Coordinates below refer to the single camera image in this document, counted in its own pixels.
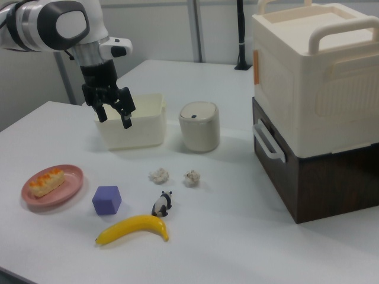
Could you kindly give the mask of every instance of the toy panda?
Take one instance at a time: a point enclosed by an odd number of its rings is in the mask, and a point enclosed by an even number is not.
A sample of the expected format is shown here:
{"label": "toy panda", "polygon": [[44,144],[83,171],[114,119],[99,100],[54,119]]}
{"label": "toy panda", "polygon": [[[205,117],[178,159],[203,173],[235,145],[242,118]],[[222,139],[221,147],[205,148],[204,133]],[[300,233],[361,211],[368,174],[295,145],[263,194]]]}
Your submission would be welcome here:
{"label": "toy panda", "polygon": [[166,217],[168,215],[166,211],[171,208],[171,195],[172,191],[162,191],[162,195],[160,196],[160,198],[158,198],[158,200],[155,202],[153,206],[153,216],[157,216],[159,213],[162,215],[162,217]]}

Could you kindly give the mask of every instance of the large white box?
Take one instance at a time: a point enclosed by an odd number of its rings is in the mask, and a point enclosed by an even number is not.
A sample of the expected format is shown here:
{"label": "large white box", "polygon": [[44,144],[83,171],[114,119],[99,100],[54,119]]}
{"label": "large white box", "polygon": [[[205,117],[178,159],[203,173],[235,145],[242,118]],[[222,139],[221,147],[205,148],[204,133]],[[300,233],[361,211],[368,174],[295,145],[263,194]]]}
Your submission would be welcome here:
{"label": "large white box", "polygon": [[379,19],[341,4],[252,17],[255,99],[294,154],[379,142]]}

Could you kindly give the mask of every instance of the yellow banana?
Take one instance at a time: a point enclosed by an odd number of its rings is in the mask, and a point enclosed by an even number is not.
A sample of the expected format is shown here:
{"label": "yellow banana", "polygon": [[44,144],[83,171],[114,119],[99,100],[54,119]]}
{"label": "yellow banana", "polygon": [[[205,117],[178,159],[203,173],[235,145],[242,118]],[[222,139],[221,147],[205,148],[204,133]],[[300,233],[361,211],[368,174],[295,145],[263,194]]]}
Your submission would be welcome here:
{"label": "yellow banana", "polygon": [[139,230],[152,230],[159,233],[165,241],[168,241],[166,224],[161,219],[152,215],[138,215],[122,220],[105,229],[97,237],[96,243],[108,244],[126,234]]}

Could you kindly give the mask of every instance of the white storage crate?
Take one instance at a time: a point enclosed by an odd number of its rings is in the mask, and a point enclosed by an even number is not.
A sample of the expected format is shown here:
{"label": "white storage crate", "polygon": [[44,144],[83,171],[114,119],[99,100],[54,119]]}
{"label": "white storage crate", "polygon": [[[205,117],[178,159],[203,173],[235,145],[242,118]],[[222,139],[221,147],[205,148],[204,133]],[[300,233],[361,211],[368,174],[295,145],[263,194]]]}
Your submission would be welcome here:
{"label": "white storage crate", "polygon": [[166,134],[166,102],[161,93],[132,96],[136,110],[132,112],[132,126],[124,129],[120,114],[104,104],[108,119],[95,123],[108,149],[129,149],[157,146],[163,143]]}
{"label": "white storage crate", "polygon": [[255,99],[294,154],[379,142],[379,19],[341,4],[253,16]]}

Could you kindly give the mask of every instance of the robotic arm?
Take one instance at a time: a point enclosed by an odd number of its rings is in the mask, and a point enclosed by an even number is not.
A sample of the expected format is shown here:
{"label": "robotic arm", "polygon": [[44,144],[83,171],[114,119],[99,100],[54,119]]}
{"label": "robotic arm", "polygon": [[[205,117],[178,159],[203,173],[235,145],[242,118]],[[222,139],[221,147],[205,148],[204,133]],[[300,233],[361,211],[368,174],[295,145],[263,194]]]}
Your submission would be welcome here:
{"label": "robotic arm", "polygon": [[108,35],[98,0],[23,0],[0,5],[0,49],[15,51],[66,51],[71,49],[80,66],[87,105],[100,122],[107,120],[103,104],[131,126],[136,109],[128,88],[116,85],[113,59],[132,52],[130,40]]}

